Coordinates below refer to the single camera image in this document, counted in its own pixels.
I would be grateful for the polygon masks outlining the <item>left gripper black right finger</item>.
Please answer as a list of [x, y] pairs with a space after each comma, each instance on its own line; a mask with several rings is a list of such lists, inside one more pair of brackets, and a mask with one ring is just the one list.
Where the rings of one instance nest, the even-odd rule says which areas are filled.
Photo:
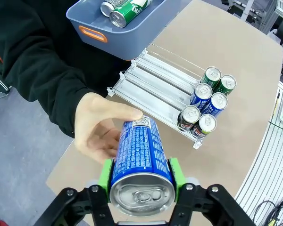
[[168, 159], [168, 165], [176, 194], [176, 205], [168, 222], [170, 226], [188, 226], [193, 212], [202, 213], [213, 226], [255, 225], [222, 185], [202, 188], [186, 181], [176, 158]]

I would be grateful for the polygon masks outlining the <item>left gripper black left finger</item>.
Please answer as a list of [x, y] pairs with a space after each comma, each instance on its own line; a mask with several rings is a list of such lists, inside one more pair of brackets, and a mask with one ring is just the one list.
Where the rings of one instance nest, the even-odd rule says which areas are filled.
[[80, 192], [70, 187], [62, 189], [35, 225], [76, 226], [90, 214], [95, 226], [113, 226], [108, 206], [113, 167], [114, 161], [106, 160], [98, 182]]

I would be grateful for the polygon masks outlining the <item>person's right hand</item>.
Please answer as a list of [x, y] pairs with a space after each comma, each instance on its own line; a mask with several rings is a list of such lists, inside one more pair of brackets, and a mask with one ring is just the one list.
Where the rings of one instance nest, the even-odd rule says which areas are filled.
[[113, 102], [96, 93], [87, 93], [79, 101], [75, 112], [75, 139], [78, 151], [104, 163], [116, 157], [120, 131], [113, 120], [135, 121], [142, 111]]

